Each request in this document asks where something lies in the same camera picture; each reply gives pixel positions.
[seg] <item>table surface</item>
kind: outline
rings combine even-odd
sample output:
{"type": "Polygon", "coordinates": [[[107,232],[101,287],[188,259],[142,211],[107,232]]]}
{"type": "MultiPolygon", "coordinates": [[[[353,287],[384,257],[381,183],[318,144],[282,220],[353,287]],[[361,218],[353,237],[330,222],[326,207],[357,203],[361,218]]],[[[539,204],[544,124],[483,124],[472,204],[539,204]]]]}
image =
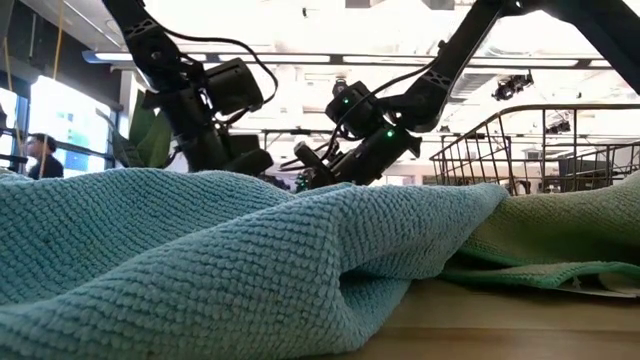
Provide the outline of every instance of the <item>table surface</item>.
{"type": "Polygon", "coordinates": [[[322,360],[608,360],[640,356],[640,301],[416,282],[360,351],[322,360]]]}

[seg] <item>robotic arm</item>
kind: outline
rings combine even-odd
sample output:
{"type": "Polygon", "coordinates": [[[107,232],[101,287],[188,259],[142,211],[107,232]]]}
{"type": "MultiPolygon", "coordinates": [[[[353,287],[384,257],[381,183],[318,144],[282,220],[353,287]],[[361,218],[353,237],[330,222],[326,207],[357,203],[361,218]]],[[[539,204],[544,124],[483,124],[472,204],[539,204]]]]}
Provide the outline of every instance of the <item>robotic arm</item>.
{"type": "Polygon", "coordinates": [[[623,0],[477,0],[448,43],[441,43],[437,59],[402,95],[376,99],[360,82],[347,87],[327,106],[326,115],[338,127],[364,140],[327,165],[306,145],[295,153],[302,161],[309,188],[338,182],[368,185],[379,179],[404,152],[419,156],[421,139],[409,131],[432,131],[454,84],[496,21],[543,10],[573,24],[640,93],[640,34],[638,16],[623,0]]]}
{"type": "Polygon", "coordinates": [[[190,171],[228,170],[258,175],[273,165],[269,154],[254,149],[234,151],[226,127],[216,113],[255,111],[264,100],[251,71],[240,59],[205,70],[180,52],[145,10],[143,0],[103,0],[124,36],[133,61],[154,92],[147,108],[159,107],[170,122],[190,171]]]}

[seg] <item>ceiling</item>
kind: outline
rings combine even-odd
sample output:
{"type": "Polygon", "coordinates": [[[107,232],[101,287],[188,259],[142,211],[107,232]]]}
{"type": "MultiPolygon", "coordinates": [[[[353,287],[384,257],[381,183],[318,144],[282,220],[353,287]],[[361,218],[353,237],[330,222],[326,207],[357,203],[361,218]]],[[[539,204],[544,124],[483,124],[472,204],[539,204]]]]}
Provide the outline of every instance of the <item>ceiling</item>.
{"type": "MultiPolygon", "coordinates": [[[[58,22],[59,0],[22,1],[49,21],[58,22]]],[[[435,56],[438,42],[451,36],[473,1],[145,0],[145,3],[159,22],[174,31],[193,36],[239,39],[259,53],[435,56]]],[[[627,3],[640,9],[640,0],[627,0],[627,3]]],[[[126,51],[120,32],[102,1],[64,0],[63,18],[64,29],[91,49],[101,53],[126,51]]],[[[221,44],[194,44],[182,40],[176,40],[176,43],[190,53],[241,51],[221,44]]],[[[542,12],[501,19],[476,56],[494,59],[493,63],[498,64],[504,57],[525,60],[600,58],[575,28],[542,12]]],[[[478,62],[478,66],[464,72],[445,109],[441,125],[447,125],[454,132],[464,132],[506,106],[524,103],[635,101],[628,95],[633,91],[614,71],[606,68],[533,68],[535,85],[532,88],[510,102],[496,102],[490,94],[495,90],[497,79],[525,71],[513,69],[506,60],[502,63],[501,66],[483,67],[478,62]]],[[[118,66],[132,69],[131,64],[118,66]]],[[[333,123],[323,111],[332,99],[331,89],[337,77],[350,83],[359,80],[373,89],[415,67],[304,63],[269,66],[280,81],[278,94],[272,104],[239,122],[240,128],[331,129],[333,123]]],[[[273,91],[269,78],[256,66],[251,68],[263,93],[269,95],[273,91]]],[[[384,95],[402,93],[409,85],[411,80],[394,86],[384,95]]],[[[526,116],[522,119],[512,117],[510,122],[517,125],[510,129],[518,133],[539,131],[526,120],[526,116]]],[[[274,151],[275,148],[282,149],[277,152],[291,156],[293,136],[269,141],[272,140],[274,151]]],[[[437,149],[439,144],[437,141],[434,144],[433,149],[437,149]]],[[[432,152],[431,147],[425,149],[423,146],[424,154],[432,152]]]]}

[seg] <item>wire basket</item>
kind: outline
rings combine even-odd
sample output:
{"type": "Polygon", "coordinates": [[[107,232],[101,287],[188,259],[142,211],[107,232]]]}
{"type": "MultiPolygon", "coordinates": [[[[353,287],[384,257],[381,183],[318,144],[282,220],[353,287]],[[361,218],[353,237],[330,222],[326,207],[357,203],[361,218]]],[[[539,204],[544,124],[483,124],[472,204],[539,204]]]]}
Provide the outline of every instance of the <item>wire basket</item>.
{"type": "Polygon", "coordinates": [[[640,104],[504,109],[466,134],[442,135],[441,150],[430,158],[435,182],[453,186],[498,183],[513,196],[613,185],[640,168],[640,136],[580,134],[579,126],[588,131],[599,121],[596,112],[623,115],[622,110],[640,110],[640,104]],[[513,116],[525,112],[525,120],[513,116]],[[518,132],[517,126],[508,124],[512,120],[531,121],[536,131],[518,132]]]}

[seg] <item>man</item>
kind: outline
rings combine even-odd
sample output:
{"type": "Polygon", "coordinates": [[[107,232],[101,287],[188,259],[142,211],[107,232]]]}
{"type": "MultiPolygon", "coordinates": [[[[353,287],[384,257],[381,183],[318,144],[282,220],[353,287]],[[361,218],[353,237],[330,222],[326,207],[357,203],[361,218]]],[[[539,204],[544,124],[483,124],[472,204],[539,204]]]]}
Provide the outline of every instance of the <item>man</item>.
{"type": "Polygon", "coordinates": [[[31,156],[38,160],[31,170],[29,170],[29,177],[38,180],[40,179],[40,168],[44,160],[44,171],[42,171],[42,178],[61,178],[64,175],[64,166],[53,157],[53,153],[56,152],[58,145],[56,140],[51,136],[45,134],[33,134],[29,141],[27,141],[27,156],[31,156]]]}

